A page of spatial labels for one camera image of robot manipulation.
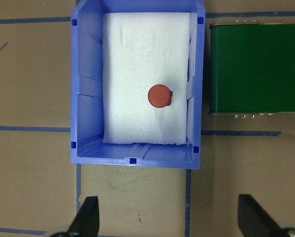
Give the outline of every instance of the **green container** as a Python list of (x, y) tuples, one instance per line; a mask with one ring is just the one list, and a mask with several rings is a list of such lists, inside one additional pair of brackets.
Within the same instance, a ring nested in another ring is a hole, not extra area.
[(211, 113), (295, 112), (295, 24), (211, 30)]

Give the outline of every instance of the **metal screw head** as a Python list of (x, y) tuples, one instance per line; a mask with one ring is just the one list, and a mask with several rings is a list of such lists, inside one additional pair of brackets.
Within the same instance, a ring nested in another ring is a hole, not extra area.
[(295, 230), (289, 230), (289, 231), (288, 231), (288, 235), (289, 235), (290, 237), (295, 237)]

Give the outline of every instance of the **cardboard surface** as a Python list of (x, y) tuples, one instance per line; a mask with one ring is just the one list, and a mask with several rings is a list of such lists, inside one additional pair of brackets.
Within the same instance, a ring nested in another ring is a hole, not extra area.
[(184, 236), (185, 170), (82, 165), (81, 198), (98, 195), (99, 235)]
[(277, 222), (295, 224), (295, 137), (203, 136), (192, 171), (190, 236), (242, 235), (239, 194), (251, 194)]
[(0, 131), (0, 228), (46, 231), (76, 214), (68, 133)]
[(70, 126), (70, 23), (0, 25), (0, 125)]
[(0, 0), (0, 19), (70, 16), (75, 0)]
[(295, 0), (204, 0), (208, 13), (295, 11)]

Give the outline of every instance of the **blue grid line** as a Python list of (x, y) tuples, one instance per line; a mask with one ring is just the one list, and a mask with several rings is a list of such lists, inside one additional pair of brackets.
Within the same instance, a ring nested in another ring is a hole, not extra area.
[(201, 130), (201, 135), (217, 136), (272, 136), (276, 137), (281, 131), (228, 131), (228, 130)]
[(45, 231), (31, 231), (31, 230), (20, 230), (20, 229), (10, 229), (10, 228), (0, 228), (0, 232), (13, 233), (13, 234), (36, 235), (36, 236), (42, 236), (45, 233)]
[[(27, 132), (70, 132), (69, 127), (20, 127), (0, 126), (0, 131), (27, 131)], [(206, 136), (279, 136), (281, 131), (229, 131), (229, 130), (201, 130)]]
[[(223, 12), (206, 13), (206, 18), (228, 18), (228, 17), (292, 17), (295, 11), (266, 11), (266, 12)], [(48, 23), (48, 22), (70, 22), (71, 17), (42, 17), (42, 18), (17, 18), (0, 19), (0, 24), (20, 23)]]
[(186, 196), (185, 196), (185, 237), (190, 235), (190, 191), (191, 191), (191, 170), (186, 170)]
[(78, 200), (81, 194), (81, 165), (76, 164), (76, 213), (80, 210), (81, 203)]
[(206, 18), (227, 18), (227, 17), (291, 17), (295, 11), (266, 11), (266, 12), (230, 12), (230, 13), (207, 13)]
[(68, 22), (71, 17), (43, 17), (43, 18), (19, 18), (0, 19), (0, 24), (20, 24), (20, 23), (48, 23), (48, 22)]
[(21, 127), (0, 126), (0, 131), (25, 131), (25, 132), (70, 132), (69, 127)]

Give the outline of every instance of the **square notch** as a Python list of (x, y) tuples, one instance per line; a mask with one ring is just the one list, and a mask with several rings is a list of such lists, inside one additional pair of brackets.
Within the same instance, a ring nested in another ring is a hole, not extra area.
[(199, 153), (199, 147), (194, 146), (194, 147), (193, 147), (193, 152), (194, 152), (194, 153)]
[(72, 19), (71, 23), (72, 23), (72, 26), (77, 26), (77, 19)]
[(199, 24), (199, 25), (202, 25), (202, 24), (203, 24), (203, 22), (204, 22), (204, 18), (203, 18), (203, 17), (201, 17), (201, 16), (200, 16), (200, 17), (198, 17), (198, 18), (197, 18), (197, 22), (198, 22), (198, 24)]
[(76, 149), (76, 142), (71, 142), (71, 149)]
[(130, 158), (130, 164), (136, 164), (137, 159), (136, 158)]

